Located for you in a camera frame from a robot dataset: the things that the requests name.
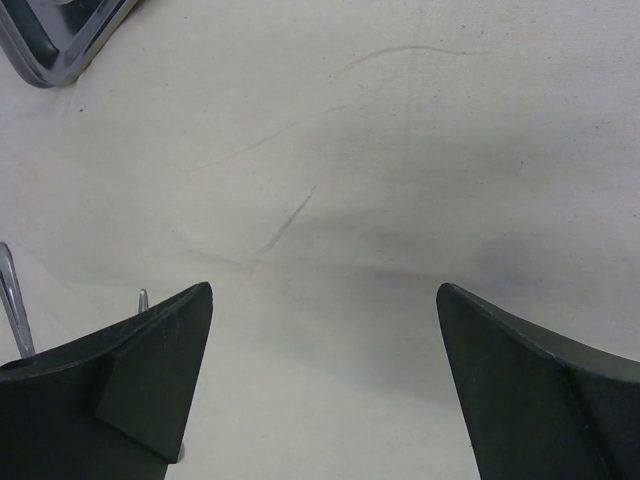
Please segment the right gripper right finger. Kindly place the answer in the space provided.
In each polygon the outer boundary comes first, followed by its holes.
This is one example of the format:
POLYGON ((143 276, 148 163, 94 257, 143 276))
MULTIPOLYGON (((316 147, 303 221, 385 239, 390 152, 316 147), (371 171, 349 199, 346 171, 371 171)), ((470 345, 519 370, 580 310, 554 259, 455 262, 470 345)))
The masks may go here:
POLYGON ((638 478, 638 362, 451 283, 436 306, 481 478, 638 478))

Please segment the steel instrument tray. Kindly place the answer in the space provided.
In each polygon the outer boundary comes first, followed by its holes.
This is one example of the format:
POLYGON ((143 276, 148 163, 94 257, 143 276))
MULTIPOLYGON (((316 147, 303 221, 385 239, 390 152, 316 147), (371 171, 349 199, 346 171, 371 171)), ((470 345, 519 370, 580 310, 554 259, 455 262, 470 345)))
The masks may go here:
POLYGON ((77 79, 137 0, 1 0, 1 48, 32 86, 77 79))

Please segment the steel pointed tweezers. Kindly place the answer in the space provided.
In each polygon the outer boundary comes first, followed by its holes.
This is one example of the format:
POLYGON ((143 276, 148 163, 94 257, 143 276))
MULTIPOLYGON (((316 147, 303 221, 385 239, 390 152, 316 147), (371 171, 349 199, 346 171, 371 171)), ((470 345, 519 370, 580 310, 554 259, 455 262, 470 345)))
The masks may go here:
POLYGON ((144 313, 148 310, 149 310, 148 292, 145 289, 141 289, 138 294, 138 312, 144 313))

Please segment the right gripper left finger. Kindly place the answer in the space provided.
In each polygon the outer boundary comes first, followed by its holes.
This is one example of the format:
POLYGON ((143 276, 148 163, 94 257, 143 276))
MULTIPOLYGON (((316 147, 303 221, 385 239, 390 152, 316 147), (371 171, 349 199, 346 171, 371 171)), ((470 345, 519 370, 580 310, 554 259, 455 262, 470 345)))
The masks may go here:
POLYGON ((202 282, 2 365, 2 478, 164 478, 179 459, 212 315, 202 282))

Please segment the beige cloth wrap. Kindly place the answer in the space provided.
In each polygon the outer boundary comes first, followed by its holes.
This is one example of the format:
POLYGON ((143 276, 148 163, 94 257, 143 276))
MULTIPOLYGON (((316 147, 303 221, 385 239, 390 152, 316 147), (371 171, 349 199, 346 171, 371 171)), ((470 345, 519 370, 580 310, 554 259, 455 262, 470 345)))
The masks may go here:
POLYGON ((171 479, 474 479, 445 282, 639 356, 635 1, 142 1, 1 63, 1 238, 47 350, 199 282, 171 479))

